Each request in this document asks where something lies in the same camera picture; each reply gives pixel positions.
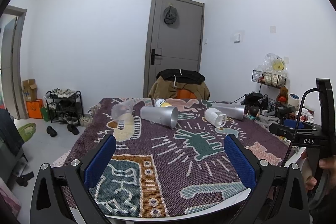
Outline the white plastic cup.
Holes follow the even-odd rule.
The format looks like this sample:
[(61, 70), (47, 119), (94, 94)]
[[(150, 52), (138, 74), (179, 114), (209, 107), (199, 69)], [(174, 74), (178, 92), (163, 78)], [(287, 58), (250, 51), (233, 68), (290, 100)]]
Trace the white plastic cup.
[(225, 126), (227, 115), (216, 108), (208, 108), (205, 111), (205, 119), (216, 128)]

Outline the silver metallic cup far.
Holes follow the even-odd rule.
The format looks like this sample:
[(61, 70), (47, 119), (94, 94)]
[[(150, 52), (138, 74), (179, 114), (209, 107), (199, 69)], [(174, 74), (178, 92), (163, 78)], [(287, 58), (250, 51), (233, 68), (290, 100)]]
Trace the silver metallic cup far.
[(242, 121), (244, 118), (245, 106), (230, 103), (213, 103), (212, 107), (226, 114), (232, 119)]

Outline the silver metallic cup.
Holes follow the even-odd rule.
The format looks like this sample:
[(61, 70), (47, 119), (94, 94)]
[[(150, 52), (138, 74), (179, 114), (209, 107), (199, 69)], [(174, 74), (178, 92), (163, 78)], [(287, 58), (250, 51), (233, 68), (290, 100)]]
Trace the silver metallic cup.
[(154, 107), (144, 106), (139, 111), (140, 117), (144, 120), (174, 128), (178, 121), (178, 109), (173, 106)]
[(242, 121), (244, 118), (245, 106), (230, 103), (213, 103), (212, 107), (226, 114), (232, 119)]

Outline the clear translucent plastic cup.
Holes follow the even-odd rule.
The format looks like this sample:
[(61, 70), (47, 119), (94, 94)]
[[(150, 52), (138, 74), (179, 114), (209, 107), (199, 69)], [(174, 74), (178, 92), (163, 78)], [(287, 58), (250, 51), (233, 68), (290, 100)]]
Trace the clear translucent plastic cup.
[(124, 124), (133, 124), (133, 109), (141, 100), (139, 98), (127, 99), (112, 107), (111, 117), (115, 122), (123, 121)]

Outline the silver metallic cup middle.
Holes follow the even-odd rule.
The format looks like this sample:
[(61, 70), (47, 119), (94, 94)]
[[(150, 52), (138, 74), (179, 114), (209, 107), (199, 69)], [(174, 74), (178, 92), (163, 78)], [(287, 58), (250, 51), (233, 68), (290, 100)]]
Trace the silver metallic cup middle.
[(140, 117), (144, 120), (174, 128), (178, 121), (178, 109), (173, 106), (154, 107), (144, 106), (139, 111)]

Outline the white tape roll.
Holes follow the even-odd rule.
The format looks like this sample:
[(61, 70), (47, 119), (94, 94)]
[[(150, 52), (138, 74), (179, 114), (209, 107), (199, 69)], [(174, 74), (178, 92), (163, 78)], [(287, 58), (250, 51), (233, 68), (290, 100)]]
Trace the white tape roll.
[(300, 102), (300, 97), (297, 94), (289, 93), (288, 104), (290, 106), (298, 107)]

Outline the black shoe right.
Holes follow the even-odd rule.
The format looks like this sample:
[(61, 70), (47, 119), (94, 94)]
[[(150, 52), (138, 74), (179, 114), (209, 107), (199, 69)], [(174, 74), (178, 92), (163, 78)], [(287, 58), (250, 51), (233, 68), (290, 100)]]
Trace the black shoe right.
[(77, 129), (77, 127), (74, 124), (68, 124), (67, 125), (67, 130), (69, 132), (71, 132), (73, 135), (78, 135), (79, 134), (79, 130)]

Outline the black shoe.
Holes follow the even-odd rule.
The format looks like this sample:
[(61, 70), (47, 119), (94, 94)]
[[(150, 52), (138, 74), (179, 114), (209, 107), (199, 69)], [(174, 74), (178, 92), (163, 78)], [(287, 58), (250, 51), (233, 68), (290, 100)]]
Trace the black shoe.
[(78, 135), (79, 134), (79, 130), (77, 129), (77, 127), (74, 124), (68, 124), (67, 125), (67, 130), (69, 132), (71, 132), (73, 135)]
[(54, 138), (56, 137), (58, 134), (56, 132), (55, 129), (53, 129), (51, 126), (48, 126), (46, 129), (46, 132), (50, 135), (50, 137)]

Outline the brown plush toy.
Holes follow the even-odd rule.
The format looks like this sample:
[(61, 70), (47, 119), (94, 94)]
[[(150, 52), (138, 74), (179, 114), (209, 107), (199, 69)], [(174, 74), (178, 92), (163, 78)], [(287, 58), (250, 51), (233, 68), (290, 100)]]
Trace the brown plush toy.
[(276, 98), (276, 101), (281, 104), (288, 103), (288, 89), (286, 87), (281, 87), (280, 92)]

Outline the black shoe left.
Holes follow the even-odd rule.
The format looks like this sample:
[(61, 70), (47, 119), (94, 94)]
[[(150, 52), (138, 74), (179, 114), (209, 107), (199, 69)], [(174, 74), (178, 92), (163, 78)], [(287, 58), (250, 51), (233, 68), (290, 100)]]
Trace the black shoe left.
[(50, 137), (54, 138), (56, 137), (58, 134), (56, 132), (55, 129), (53, 129), (51, 126), (48, 126), (46, 129), (46, 132), (50, 135)]

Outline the doll figurine dark hair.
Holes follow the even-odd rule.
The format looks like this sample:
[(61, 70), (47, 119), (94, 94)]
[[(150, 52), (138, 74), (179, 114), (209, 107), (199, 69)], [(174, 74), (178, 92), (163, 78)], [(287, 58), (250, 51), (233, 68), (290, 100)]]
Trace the doll figurine dark hair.
[(250, 120), (256, 120), (260, 116), (260, 108), (257, 106), (251, 106), (247, 113), (247, 118)]

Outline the green slipper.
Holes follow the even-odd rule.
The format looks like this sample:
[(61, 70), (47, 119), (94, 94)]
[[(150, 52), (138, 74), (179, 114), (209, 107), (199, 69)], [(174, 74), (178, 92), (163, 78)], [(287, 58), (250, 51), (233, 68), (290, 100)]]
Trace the green slipper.
[(28, 123), (28, 124), (18, 128), (18, 133), (25, 143), (33, 137), (35, 132), (36, 132), (36, 124), (35, 123)]

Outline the black shoe rack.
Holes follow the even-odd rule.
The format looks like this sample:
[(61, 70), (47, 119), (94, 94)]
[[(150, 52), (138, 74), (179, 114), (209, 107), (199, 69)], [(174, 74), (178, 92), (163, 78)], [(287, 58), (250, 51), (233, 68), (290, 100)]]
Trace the black shoe rack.
[(45, 94), (50, 122), (80, 125), (84, 117), (81, 91), (71, 89), (52, 89)]

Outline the black bag on side table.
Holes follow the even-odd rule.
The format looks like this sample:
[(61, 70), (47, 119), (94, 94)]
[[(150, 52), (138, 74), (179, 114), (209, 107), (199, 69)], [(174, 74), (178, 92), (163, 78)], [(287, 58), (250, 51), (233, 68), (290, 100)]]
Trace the black bag on side table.
[(258, 107), (260, 110), (266, 110), (268, 108), (268, 95), (262, 93), (251, 92), (244, 95), (244, 100), (240, 102), (241, 105), (246, 107)]

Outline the orange box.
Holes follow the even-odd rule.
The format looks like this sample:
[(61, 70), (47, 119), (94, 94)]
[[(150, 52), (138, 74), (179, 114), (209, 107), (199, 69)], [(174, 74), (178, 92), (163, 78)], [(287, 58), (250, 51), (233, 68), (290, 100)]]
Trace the orange box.
[(26, 102), (26, 108), (29, 118), (42, 119), (43, 100), (37, 99), (36, 101)]

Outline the clear plastic bag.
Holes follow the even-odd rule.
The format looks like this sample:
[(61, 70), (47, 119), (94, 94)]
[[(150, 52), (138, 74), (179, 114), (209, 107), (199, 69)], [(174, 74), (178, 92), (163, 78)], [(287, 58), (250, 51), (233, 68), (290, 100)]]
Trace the clear plastic bag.
[(274, 53), (268, 53), (264, 57), (262, 64), (257, 67), (257, 70), (285, 76), (287, 75), (288, 62), (289, 59), (287, 57), (282, 58)]

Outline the patterned purple woven tablecloth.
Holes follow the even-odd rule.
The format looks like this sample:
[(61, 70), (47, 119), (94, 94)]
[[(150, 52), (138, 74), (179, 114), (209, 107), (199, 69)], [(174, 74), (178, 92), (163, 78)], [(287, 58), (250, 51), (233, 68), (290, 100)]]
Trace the patterned purple woven tablecloth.
[(134, 99), (131, 122), (110, 113), (121, 98), (104, 98), (93, 121), (65, 161), (82, 159), (103, 137), (116, 138), (116, 151), (90, 194), (107, 217), (184, 217), (244, 190), (225, 150), (224, 138), (235, 135), (258, 159), (280, 165), (286, 144), (249, 119), (228, 118), (221, 128), (206, 121), (206, 100), (170, 100), (178, 108), (174, 128), (146, 121), (139, 112), (153, 100)]

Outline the cardboard box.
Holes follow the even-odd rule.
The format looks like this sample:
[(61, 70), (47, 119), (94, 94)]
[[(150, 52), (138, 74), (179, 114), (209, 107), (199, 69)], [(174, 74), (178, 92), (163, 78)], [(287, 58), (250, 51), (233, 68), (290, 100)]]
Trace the cardboard box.
[(37, 100), (37, 84), (35, 79), (28, 79), (22, 82), (23, 95), (26, 102), (32, 102)]

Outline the yellow white small can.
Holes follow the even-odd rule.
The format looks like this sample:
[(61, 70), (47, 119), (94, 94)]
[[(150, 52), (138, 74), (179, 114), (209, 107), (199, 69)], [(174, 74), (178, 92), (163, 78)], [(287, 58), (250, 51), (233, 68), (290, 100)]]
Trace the yellow white small can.
[(172, 105), (163, 98), (158, 98), (155, 100), (155, 107), (172, 107)]

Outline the chair with brown jacket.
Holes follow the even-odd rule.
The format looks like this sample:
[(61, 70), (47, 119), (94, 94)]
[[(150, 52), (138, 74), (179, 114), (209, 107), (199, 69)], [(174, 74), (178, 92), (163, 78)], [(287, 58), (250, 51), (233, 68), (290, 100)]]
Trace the chair with brown jacket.
[(165, 69), (156, 76), (149, 98), (153, 99), (210, 99), (205, 77), (197, 71)]

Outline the grey door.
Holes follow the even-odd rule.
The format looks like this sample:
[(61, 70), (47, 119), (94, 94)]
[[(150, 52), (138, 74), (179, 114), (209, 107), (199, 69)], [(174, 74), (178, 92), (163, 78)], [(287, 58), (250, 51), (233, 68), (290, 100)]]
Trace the grey door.
[[(172, 5), (178, 18), (174, 24), (163, 21), (165, 8)], [(143, 96), (146, 97), (156, 81), (156, 76), (165, 69), (199, 71), (201, 65), (205, 4), (192, 0), (151, 0), (147, 41)], [(150, 64), (152, 49), (161, 57)]]

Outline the grey cap on door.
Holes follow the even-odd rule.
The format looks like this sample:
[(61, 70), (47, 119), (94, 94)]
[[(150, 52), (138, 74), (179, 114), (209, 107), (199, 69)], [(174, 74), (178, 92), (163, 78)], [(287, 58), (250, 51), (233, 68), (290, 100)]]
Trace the grey cap on door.
[(178, 12), (177, 9), (174, 8), (172, 5), (169, 5), (165, 8), (163, 12), (163, 21), (167, 25), (174, 24), (177, 21)]

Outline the white light switch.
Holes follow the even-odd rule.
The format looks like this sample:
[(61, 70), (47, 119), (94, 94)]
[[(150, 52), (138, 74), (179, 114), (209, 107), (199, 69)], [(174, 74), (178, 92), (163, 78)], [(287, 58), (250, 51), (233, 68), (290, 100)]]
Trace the white light switch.
[(234, 34), (234, 43), (240, 43), (241, 41), (241, 34), (240, 33), (236, 33)]

